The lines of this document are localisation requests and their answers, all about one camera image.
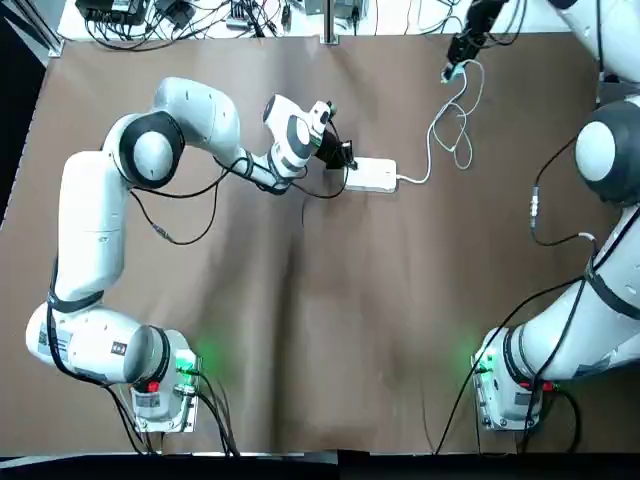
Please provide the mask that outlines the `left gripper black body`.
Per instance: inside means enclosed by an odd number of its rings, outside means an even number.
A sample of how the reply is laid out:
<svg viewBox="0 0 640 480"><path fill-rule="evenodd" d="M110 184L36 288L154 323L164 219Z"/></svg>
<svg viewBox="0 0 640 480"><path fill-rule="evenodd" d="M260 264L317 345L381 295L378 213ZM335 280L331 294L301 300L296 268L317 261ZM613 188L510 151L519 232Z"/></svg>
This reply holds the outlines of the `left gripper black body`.
<svg viewBox="0 0 640 480"><path fill-rule="evenodd" d="M346 162L342 142L329 130L323 132L322 141L314 157L320 160L327 170L341 169Z"/></svg>

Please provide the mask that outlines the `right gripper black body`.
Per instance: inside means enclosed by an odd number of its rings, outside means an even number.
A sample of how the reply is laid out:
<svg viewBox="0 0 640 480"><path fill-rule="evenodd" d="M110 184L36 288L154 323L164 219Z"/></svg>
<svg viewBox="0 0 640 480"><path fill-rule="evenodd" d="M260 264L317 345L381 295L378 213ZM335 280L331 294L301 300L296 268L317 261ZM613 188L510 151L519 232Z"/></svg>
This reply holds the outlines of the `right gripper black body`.
<svg viewBox="0 0 640 480"><path fill-rule="evenodd" d="M473 0L466 12L463 33L469 35L488 33L504 5L504 0Z"/></svg>

